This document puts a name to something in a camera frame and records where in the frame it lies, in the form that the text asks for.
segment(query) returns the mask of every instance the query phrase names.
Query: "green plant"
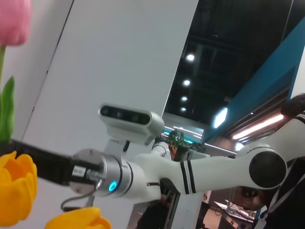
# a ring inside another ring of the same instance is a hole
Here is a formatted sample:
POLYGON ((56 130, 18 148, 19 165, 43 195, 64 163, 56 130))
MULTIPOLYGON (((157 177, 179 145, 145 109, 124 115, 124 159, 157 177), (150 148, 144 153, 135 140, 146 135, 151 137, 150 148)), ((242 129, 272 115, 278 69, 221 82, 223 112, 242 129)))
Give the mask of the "green plant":
POLYGON ((186 146, 183 132, 176 129, 170 132, 167 142, 169 144, 169 149, 172 152, 175 148, 177 149, 178 146, 186 146))

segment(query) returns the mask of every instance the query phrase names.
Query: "pink flower bud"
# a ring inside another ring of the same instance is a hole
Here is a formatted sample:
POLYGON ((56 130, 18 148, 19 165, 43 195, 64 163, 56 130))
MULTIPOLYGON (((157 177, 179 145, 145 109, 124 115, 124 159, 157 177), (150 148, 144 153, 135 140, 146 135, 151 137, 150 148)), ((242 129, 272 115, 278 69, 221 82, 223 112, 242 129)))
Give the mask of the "pink flower bud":
POLYGON ((21 45, 30 35, 31 0, 0 0, 0 44, 21 45))

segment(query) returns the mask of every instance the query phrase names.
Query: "blue led light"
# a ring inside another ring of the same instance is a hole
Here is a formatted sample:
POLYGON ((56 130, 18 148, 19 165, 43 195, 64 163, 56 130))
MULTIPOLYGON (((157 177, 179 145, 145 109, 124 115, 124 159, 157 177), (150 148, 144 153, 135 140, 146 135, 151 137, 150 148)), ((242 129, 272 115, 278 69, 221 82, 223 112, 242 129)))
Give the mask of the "blue led light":
POLYGON ((115 190, 115 188, 117 187, 117 183, 116 183, 116 181, 113 181, 110 185, 109 185, 109 188, 108 188, 108 190, 110 191, 110 192, 113 192, 114 190, 115 190))

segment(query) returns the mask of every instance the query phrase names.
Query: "teal wall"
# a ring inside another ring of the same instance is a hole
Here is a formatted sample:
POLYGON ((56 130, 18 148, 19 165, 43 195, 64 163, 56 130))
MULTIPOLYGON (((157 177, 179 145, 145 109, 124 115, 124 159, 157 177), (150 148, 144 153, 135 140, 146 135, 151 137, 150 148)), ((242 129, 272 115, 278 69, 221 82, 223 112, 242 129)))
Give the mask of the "teal wall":
POLYGON ((205 141, 220 135, 226 128, 250 113, 266 100, 295 82, 305 46, 305 18, 271 54, 250 81, 227 106, 226 120, 205 134, 205 141))

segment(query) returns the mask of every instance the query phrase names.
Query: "green stem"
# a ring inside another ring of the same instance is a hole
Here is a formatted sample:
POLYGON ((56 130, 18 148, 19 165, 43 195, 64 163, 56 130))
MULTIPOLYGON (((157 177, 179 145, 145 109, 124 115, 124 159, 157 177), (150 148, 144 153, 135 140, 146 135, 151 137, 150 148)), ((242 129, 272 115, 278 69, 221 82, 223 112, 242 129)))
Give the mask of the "green stem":
POLYGON ((0 83, 1 83, 1 78, 2 78, 2 69, 3 69, 3 64, 4 64, 4 54, 5 54, 5 45, 0 44, 0 83))

